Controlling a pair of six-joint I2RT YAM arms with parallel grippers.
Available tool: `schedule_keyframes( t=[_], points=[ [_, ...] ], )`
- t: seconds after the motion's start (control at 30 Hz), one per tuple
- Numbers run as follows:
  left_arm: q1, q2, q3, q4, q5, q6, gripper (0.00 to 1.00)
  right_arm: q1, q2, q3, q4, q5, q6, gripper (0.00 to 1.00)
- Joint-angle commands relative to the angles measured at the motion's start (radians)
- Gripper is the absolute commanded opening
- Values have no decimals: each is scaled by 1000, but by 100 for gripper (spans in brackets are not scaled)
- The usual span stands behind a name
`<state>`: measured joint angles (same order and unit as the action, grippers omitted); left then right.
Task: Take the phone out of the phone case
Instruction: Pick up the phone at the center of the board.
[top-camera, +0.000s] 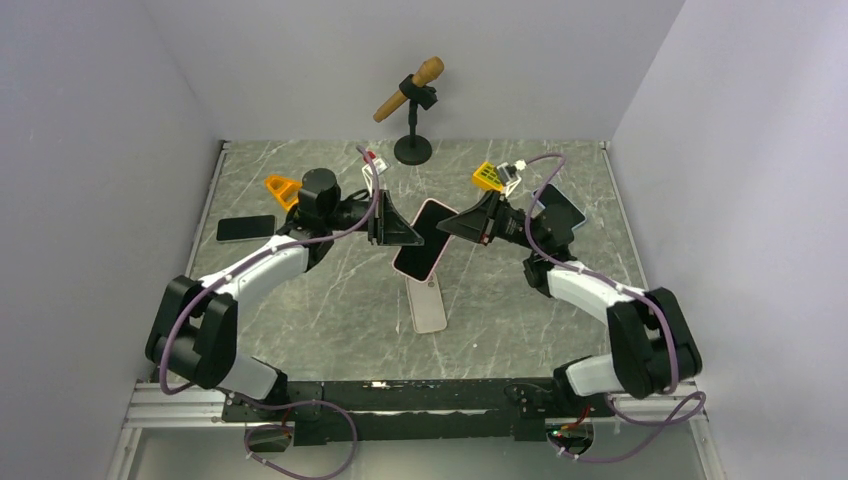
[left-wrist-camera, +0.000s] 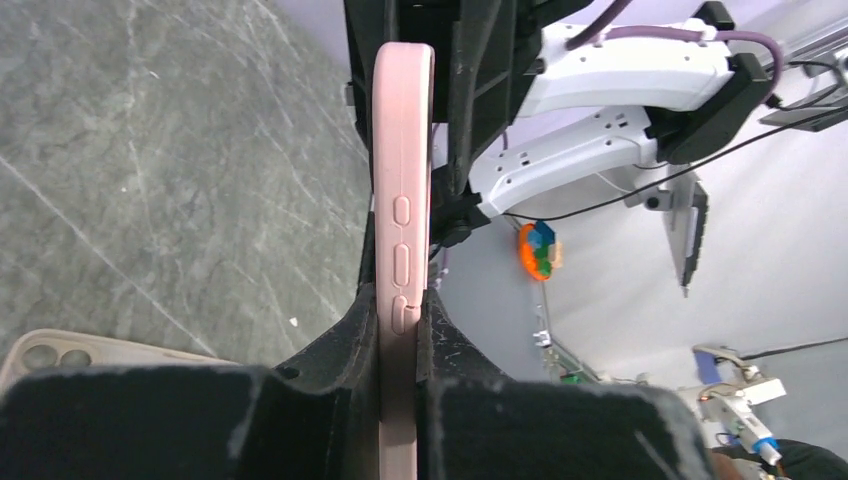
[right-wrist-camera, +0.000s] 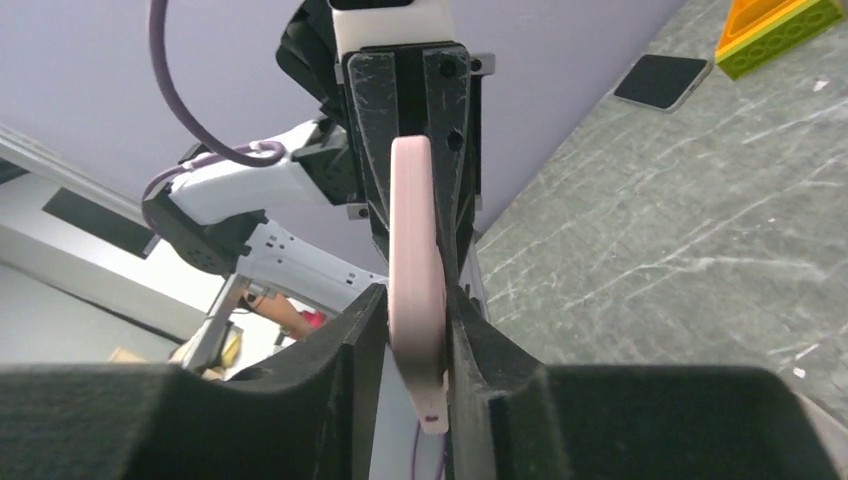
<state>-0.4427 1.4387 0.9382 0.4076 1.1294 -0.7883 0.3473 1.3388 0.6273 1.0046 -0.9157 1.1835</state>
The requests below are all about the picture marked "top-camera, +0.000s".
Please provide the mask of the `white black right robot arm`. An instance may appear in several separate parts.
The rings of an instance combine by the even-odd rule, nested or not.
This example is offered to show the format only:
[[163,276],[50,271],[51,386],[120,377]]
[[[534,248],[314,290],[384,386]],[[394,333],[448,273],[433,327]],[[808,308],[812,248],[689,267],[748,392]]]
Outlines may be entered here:
[[608,279],[570,252],[574,229],[585,215],[557,188],[538,191],[541,210],[533,217],[497,191],[486,192],[470,209],[438,222],[440,231],[487,245],[494,239],[526,247],[528,285],[562,300],[606,326],[610,353],[585,357],[553,374],[553,406],[572,416],[593,395],[625,392],[636,399],[667,391],[674,379],[698,375],[703,361],[673,292],[643,290]]

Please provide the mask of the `beige phone case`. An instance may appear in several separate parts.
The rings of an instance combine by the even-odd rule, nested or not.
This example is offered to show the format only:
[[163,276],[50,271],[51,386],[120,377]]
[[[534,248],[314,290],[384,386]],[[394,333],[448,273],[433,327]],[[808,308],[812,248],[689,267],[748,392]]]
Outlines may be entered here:
[[436,274],[423,282],[411,278],[405,281],[413,331],[425,335],[445,330],[448,320]]

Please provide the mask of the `black smartphone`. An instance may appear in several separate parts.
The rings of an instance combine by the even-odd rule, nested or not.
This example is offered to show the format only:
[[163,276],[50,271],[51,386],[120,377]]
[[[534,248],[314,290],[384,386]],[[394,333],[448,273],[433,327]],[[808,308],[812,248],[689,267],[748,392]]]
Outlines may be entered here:
[[258,240],[271,237],[276,231],[274,215],[253,215],[220,219],[215,240],[221,243]]

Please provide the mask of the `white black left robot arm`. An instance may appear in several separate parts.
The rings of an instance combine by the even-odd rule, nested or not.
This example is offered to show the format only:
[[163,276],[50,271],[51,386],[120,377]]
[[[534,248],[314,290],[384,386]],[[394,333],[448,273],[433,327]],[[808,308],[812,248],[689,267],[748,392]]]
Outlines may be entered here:
[[239,313],[309,272],[337,239],[355,232],[376,245],[424,243],[388,191],[374,186],[362,199],[345,198],[332,171],[312,169],[302,178],[285,224],[263,246],[199,280],[172,279],[145,345],[146,358],[159,368],[162,391],[176,392],[167,384],[168,373],[174,373],[191,385],[248,397],[248,407],[261,419],[279,417],[290,400],[288,376],[239,351]]

